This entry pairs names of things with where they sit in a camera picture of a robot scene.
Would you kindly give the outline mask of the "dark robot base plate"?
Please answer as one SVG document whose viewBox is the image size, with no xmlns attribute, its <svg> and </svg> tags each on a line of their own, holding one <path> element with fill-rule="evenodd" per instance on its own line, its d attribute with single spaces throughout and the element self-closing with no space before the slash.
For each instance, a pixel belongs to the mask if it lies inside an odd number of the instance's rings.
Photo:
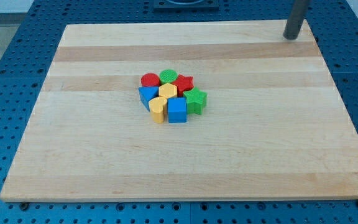
<svg viewBox="0 0 358 224">
<path fill-rule="evenodd" d="M 152 0 L 155 11 L 219 9 L 218 0 Z"/>
</svg>

